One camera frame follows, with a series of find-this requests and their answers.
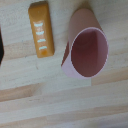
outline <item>yellow object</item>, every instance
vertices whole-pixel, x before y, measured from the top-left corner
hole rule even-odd
[[[29,18],[38,58],[54,55],[54,43],[47,2],[38,2],[30,6]]]

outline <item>pink cup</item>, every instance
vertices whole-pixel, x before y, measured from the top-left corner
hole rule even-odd
[[[78,79],[93,77],[103,69],[107,57],[107,39],[96,17],[88,9],[78,10],[69,24],[63,72]]]

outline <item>tabletop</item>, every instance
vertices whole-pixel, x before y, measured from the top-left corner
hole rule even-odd
[[[128,127],[128,0],[48,0],[55,55],[36,56],[28,8],[39,0],[0,0],[4,59],[0,68],[0,128]],[[91,8],[109,43],[92,79],[68,78],[61,63],[68,25]]]

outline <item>light wooden surface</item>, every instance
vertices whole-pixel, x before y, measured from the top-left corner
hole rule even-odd
[[[86,0],[48,0],[53,57],[37,59],[28,7],[38,0],[0,0],[5,56],[0,68],[0,128],[128,127],[128,0],[89,0],[109,42],[95,78],[61,71],[71,15]]]

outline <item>wood grain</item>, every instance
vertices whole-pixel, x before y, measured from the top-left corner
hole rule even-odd
[[[28,16],[39,0],[1,0],[5,56],[0,68],[0,128],[127,128],[128,1],[48,0],[53,57],[38,59]],[[92,79],[68,78],[61,63],[70,17],[93,10],[109,43],[109,57]]]

